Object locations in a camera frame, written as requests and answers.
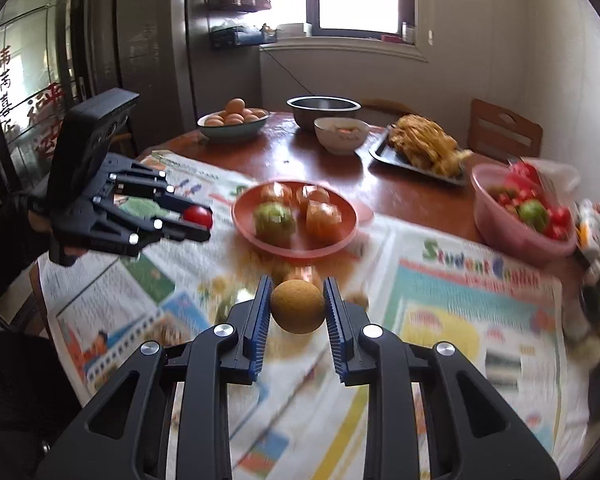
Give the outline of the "red cherry tomato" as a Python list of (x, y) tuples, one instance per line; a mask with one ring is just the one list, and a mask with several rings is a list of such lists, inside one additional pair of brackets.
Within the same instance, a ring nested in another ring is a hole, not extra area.
[(190, 206), (182, 212), (182, 218), (187, 222), (203, 226), (207, 230), (212, 228), (213, 214), (212, 211), (206, 207)]

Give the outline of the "small green fruit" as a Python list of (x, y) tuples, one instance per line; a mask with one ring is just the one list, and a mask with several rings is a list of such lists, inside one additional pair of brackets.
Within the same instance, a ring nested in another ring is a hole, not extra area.
[(290, 207), (278, 203), (260, 204), (252, 213), (256, 237), (265, 243), (288, 247), (296, 232), (296, 219)]

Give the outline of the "orange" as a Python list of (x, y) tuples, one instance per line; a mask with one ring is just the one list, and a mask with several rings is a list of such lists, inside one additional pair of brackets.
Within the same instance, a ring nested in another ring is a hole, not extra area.
[(329, 192), (319, 185), (307, 184), (302, 185), (296, 191), (296, 201), (299, 210), (302, 214), (306, 213), (309, 203), (330, 203)]
[(317, 289), (323, 288), (323, 280), (320, 272), (315, 266), (295, 266), (290, 269), (284, 276), (283, 281), (301, 280), (311, 283)]
[(336, 205), (309, 201), (306, 207), (306, 232), (312, 240), (326, 245), (339, 242), (341, 225), (342, 215)]
[(294, 193), (291, 188), (280, 182), (272, 182), (263, 185), (260, 189), (260, 203), (278, 203), (285, 207), (291, 207), (294, 204)]

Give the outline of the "round yellow-brown fruit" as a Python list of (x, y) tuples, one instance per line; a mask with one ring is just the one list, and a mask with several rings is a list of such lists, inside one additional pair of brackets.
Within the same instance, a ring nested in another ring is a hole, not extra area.
[(299, 335), (312, 333), (324, 322), (325, 299), (312, 283), (289, 280), (273, 290), (271, 313), (286, 332)]

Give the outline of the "orange front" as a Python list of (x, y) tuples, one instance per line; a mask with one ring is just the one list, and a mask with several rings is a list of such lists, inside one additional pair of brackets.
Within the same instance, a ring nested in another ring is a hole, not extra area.
[(306, 213), (309, 203), (330, 203), (329, 192), (319, 185), (307, 184), (302, 185), (296, 191), (296, 201), (299, 210), (302, 214)]

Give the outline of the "large green fruit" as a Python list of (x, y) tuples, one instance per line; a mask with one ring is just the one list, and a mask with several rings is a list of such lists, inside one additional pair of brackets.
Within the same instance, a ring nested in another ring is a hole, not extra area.
[(230, 309), (236, 304), (238, 297), (238, 291), (236, 289), (229, 289), (226, 292), (222, 292), (218, 305), (215, 309), (215, 324), (223, 323), (230, 315)]

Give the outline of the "bowl of eggs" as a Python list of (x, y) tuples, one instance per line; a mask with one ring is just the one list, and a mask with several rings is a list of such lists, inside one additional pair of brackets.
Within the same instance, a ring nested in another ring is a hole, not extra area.
[(197, 126), (212, 141), (247, 141), (260, 134), (270, 116), (267, 110), (249, 107), (243, 99), (234, 98), (222, 110), (199, 118)]

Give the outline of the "left newspaper sheet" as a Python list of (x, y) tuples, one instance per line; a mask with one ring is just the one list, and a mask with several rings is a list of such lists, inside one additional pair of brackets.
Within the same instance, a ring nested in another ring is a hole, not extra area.
[[(168, 151), (151, 153), (146, 164), (163, 171), (178, 195), (212, 209), (212, 234), (202, 244), (162, 240), (135, 257), (90, 252), (68, 268), (38, 259), (50, 333), (81, 402), (144, 341), (185, 344), (215, 324), (222, 292), (236, 289), (237, 302), (248, 300), (260, 277), (284, 261), (258, 252), (235, 229), (232, 206), (250, 178)], [(233, 466), (256, 456), (266, 466), (276, 463), (287, 439), (273, 431), (274, 420), (292, 401), (320, 390), (331, 366), (324, 330), (293, 335), (271, 326), (257, 381), (228, 390)]]

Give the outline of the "orange plastic plate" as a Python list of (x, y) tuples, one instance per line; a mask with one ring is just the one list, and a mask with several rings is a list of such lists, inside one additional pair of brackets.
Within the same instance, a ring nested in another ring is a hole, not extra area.
[[(290, 206), (296, 228), (289, 235), (286, 245), (272, 245), (258, 237), (253, 211), (261, 203), (262, 188), (274, 182), (287, 185), (291, 189), (292, 196), (296, 196), (298, 188), (302, 188), (303, 185), (316, 185), (324, 188), (329, 194), (330, 201), (340, 210), (342, 222), (339, 227), (338, 240), (332, 244), (326, 244), (312, 237), (306, 230), (306, 219), (302, 217), (297, 203)], [(247, 188), (236, 198), (232, 206), (232, 220), (235, 229), (244, 240), (260, 252), (294, 261), (313, 261), (341, 252), (355, 240), (360, 232), (360, 227), (372, 222), (373, 218), (374, 212), (370, 206), (360, 200), (343, 195), (327, 181), (298, 181), (282, 178), (265, 181)]]

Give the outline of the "Student English newspaper sheet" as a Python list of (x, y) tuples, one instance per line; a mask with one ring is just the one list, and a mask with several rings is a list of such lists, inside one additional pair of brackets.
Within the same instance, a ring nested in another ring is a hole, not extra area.
[[(358, 251), (364, 270), (343, 278), (362, 290), (372, 322), (431, 347), (447, 341), (486, 376), (568, 476), (582, 454), (588, 408), (562, 336), (562, 285), (554, 276), (484, 246), (377, 217)], [(321, 389), (273, 422), (287, 439), (276, 463), (235, 466), (238, 479), (357, 479), (364, 465), (368, 391), (340, 384), (331, 366)]]

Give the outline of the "stainless steel bowl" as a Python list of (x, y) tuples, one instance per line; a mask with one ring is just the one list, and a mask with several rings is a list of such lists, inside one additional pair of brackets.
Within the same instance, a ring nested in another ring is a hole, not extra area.
[(355, 117), (362, 105), (338, 96), (296, 96), (287, 101), (294, 121), (302, 130), (314, 129), (314, 120), (322, 117)]

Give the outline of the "white ceramic bowl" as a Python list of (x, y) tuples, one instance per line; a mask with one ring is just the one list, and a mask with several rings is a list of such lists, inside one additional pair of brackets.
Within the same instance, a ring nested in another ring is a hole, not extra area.
[(321, 146), (334, 155), (351, 155), (370, 134), (370, 126), (351, 117), (321, 117), (314, 120), (314, 130)]

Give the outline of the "grey refrigerator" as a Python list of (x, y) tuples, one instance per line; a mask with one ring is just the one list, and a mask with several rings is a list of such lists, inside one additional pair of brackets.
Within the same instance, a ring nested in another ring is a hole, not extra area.
[(262, 106), (260, 52), (217, 49), (211, 31), (236, 22), (209, 0), (88, 0), (93, 91), (138, 93), (130, 130), (138, 150), (196, 128), (231, 99)]

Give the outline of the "pink plastic basin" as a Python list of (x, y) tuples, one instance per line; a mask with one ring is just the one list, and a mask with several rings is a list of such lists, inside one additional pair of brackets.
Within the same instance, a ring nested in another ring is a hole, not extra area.
[[(570, 257), (576, 250), (576, 228), (570, 210), (554, 194), (513, 167), (480, 164), (471, 170), (475, 189), (474, 218), (486, 244), (538, 268)], [(518, 217), (518, 206), (535, 198), (547, 209), (550, 223), (535, 232)]]

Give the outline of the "metal tray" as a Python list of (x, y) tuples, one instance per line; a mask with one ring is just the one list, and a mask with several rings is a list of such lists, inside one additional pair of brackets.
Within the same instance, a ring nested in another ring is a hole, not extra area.
[(460, 164), (460, 175), (458, 177), (443, 177), (440, 174), (435, 174), (429, 170), (419, 169), (412, 165), (405, 157), (401, 156), (394, 148), (389, 145), (389, 128), (385, 128), (381, 131), (379, 138), (372, 144), (372, 147), (368, 150), (370, 156), (375, 162), (381, 164), (401, 168), (402, 170), (411, 171), (413, 174), (419, 174), (420, 176), (434, 179), (437, 181), (445, 182), (456, 186), (468, 185), (467, 174), (464, 169), (464, 164)]

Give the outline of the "green fruit in basin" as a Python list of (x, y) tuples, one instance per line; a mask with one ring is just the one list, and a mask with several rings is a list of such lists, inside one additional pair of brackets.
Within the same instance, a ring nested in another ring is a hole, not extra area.
[(550, 223), (550, 215), (545, 206), (535, 198), (525, 200), (518, 208), (518, 217), (535, 232), (544, 233)]

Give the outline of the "white rabbit figurine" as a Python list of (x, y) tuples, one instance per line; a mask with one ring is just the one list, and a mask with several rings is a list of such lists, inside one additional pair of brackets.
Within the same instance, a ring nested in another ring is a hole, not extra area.
[(600, 203), (581, 200), (577, 206), (577, 251), (581, 264), (600, 269)]

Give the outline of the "pile of fried food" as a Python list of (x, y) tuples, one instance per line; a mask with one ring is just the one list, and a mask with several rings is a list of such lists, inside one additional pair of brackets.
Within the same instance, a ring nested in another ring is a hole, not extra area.
[(388, 144), (415, 168), (445, 178), (457, 179), (472, 156), (436, 122), (415, 114), (404, 115), (389, 127)]

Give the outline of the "white plastic bag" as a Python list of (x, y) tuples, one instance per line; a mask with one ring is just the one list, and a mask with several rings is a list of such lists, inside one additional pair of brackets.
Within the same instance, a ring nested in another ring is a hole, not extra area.
[(546, 183), (557, 195), (570, 195), (581, 183), (580, 174), (573, 166), (534, 157), (527, 157), (524, 161), (536, 169), (541, 182)]

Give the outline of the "wooden chair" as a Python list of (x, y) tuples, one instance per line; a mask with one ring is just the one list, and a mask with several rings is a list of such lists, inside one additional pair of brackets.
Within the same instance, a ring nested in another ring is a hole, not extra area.
[(468, 148), (500, 162), (538, 157), (543, 129), (508, 108), (473, 99), (470, 106)]

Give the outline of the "wall shelf with items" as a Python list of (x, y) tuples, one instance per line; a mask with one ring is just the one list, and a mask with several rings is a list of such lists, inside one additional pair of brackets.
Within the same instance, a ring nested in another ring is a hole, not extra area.
[(209, 38), (214, 50), (259, 47), (275, 44), (277, 30), (268, 23), (259, 23), (251, 14), (272, 9), (271, 0), (206, 0), (208, 11), (220, 18), (220, 24), (209, 25)]

